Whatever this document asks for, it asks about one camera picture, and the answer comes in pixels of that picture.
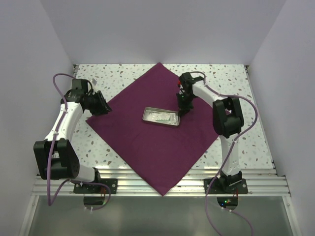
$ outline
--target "purple cable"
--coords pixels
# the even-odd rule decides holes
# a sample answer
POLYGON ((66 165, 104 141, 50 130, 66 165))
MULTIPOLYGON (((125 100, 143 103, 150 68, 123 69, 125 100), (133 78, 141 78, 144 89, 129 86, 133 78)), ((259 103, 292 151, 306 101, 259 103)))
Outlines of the purple cable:
MULTIPOLYGON (((54 203, 54 201, 55 201, 55 199, 56 199, 58 193, 60 192, 62 186, 63 186, 65 183, 67 183, 68 181, 70 181, 70 179, 66 179, 65 181, 63 181, 63 182, 60 184, 60 186, 58 187, 58 189, 56 190, 56 192, 55 192, 55 194, 54 194, 54 196, 53 196, 53 198, 52 198, 52 200, 51 200, 51 195, 50 195, 51 159, 52 159, 52 156, 53 156, 53 151, 54 151, 54 146, 55 146, 55 142, 56 142, 56 138, 57 138, 57 133, 58 133, 58 131, 59 131, 60 125, 61 125, 61 123, 62 123, 62 121, 63 121, 63 118, 64 118, 64 116, 65 116, 65 114, 66 114, 66 112, 67 112, 67 109, 68 109, 67 101, 66 101, 66 99, 65 99, 65 97, 64 97, 64 95, 63 95, 63 93, 60 91, 60 89, 58 88, 58 86, 57 86, 57 84, 56 84, 56 77, 59 76, 59 75, 65 75, 65 76, 68 76, 68 77, 70 77, 70 78, 76 80, 75 77, 73 77, 73 76, 71 76, 71 75, 68 75, 68 74, 64 74, 64 73, 58 73, 58 74, 54 75, 54 77, 53 77, 53 84, 54 84, 54 86, 55 86, 57 92, 58 92, 58 93, 60 94, 60 96, 62 97, 63 102, 64 102, 64 111, 63 111, 63 114, 61 115, 61 117, 60 117, 60 119, 59 119, 59 121, 58 121, 58 123, 57 123, 57 125, 56 125, 55 133, 54 133, 54 135, 53 135, 53 139, 52 139, 52 141, 51 141, 51 145, 50 145, 50 149, 49 149, 49 154, 48 154, 48 163, 47 163, 47 198, 48 198, 48 205, 49 205, 49 206, 51 206, 51 205, 54 203)), ((100 185, 100 186, 105 187, 105 188, 108 190, 108 192, 109 192, 109 197, 108 197, 108 200, 106 201, 106 203, 105 203, 104 205, 100 206, 100 207, 97 207, 97 208, 93 209, 93 210, 101 209, 101 208, 103 208, 103 207, 108 203, 108 201, 109 201, 109 199, 110 199, 111 192, 110 192, 110 188, 109 188, 107 185, 102 184, 102 183, 89 183, 89 182, 82 182, 82 183, 84 183, 84 184, 91 184, 91 185, 100 185)))
MULTIPOLYGON (((223 96, 223 97, 237 97, 237 98, 241 98, 241 99, 247 101, 247 102, 253 107, 253 109, 254 109, 254 111, 255 111, 255 119, 254 119, 253 123, 252 123, 247 129, 245 129, 243 132, 241 132, 239 135, 237 135, 237 136, 235 137, 235 139, 233 140, 232 145, 231 145, 231 147, 230 147, 230 150, 228 151, 228 154, 227 154, 225 160, 223 161, 223 163, 222 163, 220 169, 218 170, 218 172, 216 173, 216 175, 212 178, 212 180, 211 180, 211 182, 210 182, 210 184, 209 184, 209 187, 207 188, 206 197, 205 197, 205 211, 206 211, 206 215, 207 215, 208 221, 209 221, 210 225, 212 226, 212 228, 214 228, 214 230, 215 230, 220 236, 222 236, 222 233, 221 233, 221 232, 217 229, 217 227, 213 224, 213 222, 212 222, 212 220, 211 220, 211 218, 210 218, 210 216, 209 216, 209 213, 208 213, 208 207, 207 207, 207 206, 208 206, 208 194, 209 194, 209 190, 210 190, 210 188, 211 188, 213 182, 215 181, 215 179, 218 177, 218 175, 219 175, 220 172, 222 171, 223 167, 225 166, 225 164, 226 164, 228 158, 230 157, 230 155, 231 155, 231 153, 232 153, 232 150, 233 150, 233 148, 234 148, 234 145, 235 145, 235 141, 237 141, 243 134, 245 134, 246 132, 248 132, 248 131, 249 131, 251 128, 253 128, 253 126, 256 124, 256 122, 257 122, 257 120, 258 120, 258 110, 257 110, 256 106, 255 106, 249 99, 247 99, 247 98, 245 98, 245 97, 243 97, 243 96, 220 94, 220 93, 218 93, 217 91, 215 91, 214 89, 210 88, 208 85, 206 85, 206 74, 205 74, 205 73, 203 73, 203 72, 201 72, 201 71, 194 71, 194 72, 191 72, 191 73, 199 73, 199 74, 202 74, 203 77, 204 77, 204 80, 203 80, 204 85, 206 86, 207 89, 209 89, 209 90, 210 90, 211 92, 213 92, 214 94, 216 94, 216 95, 218 95, 218 96, 223 96)), ((252 224, 250 223, 250 221, 249 221, 246 217, 242 216, 242 215, 241 215, 240 213, 238 213, 238 212, 232 211, 232 213, 234 213, 234 214, 236 214, 236 215, 242 217, 242 218, 249 224, 249 226, 250 226, 250 228, 251 228, 251 236, 253 236, 253 235, 254 235, 254 229, 253 229, 253 226, 252 226, 252 224)))

